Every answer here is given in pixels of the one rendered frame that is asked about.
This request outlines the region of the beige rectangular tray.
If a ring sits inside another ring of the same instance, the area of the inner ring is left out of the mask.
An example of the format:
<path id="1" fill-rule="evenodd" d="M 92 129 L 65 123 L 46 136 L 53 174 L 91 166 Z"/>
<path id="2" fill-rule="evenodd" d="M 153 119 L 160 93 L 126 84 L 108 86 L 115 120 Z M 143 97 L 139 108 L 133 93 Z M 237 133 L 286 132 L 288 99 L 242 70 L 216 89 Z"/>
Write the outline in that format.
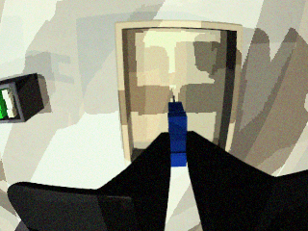
<path id="1" fill-rule="evenodd" d="M 243 24 L 188 19 L 115 23 L 124 165 L 168 131 L 181 103 L 188 131 L 231 153 L 242 78 Z"/>

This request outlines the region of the black fuse block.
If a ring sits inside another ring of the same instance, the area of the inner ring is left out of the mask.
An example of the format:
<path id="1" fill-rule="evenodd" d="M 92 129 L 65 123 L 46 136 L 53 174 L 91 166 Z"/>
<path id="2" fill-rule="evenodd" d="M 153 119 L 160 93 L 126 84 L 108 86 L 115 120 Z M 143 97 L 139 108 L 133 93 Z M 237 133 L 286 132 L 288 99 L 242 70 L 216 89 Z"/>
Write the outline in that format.
<path id="1" fill-rule="evenodd" d="M 8 113 L 4 118 L 0 118 L 0 123 L 26 122 L 43 109 L 37 73 L 0 81 L 0 89 L 4 89 L 1 92 L 3 92 Z"/>

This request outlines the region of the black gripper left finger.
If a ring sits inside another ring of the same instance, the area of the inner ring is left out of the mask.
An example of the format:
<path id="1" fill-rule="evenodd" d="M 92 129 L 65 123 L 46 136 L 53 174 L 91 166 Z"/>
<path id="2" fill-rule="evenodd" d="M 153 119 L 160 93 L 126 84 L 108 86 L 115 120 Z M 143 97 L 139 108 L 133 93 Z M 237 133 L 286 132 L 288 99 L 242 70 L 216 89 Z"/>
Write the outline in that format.
<path id="1" fill-rule="evenodd" d="M 165 131 L 99 189 L 22 181 L 10 185 L 7 194 L 30 231 L 165 231 L 169 188 Z"/>

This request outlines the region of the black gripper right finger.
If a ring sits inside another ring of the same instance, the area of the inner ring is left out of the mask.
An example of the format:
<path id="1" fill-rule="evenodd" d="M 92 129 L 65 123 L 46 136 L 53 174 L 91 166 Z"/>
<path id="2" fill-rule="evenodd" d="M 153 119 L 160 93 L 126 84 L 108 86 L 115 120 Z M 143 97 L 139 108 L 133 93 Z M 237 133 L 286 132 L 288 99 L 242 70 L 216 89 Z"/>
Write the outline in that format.
<path id="1" fill-rule="evenodd" d="M 195 131 L 186 155 L 203 231 L 266 231 L 278 213 L 308 203 L 308 169 L 270 176 Z"/>

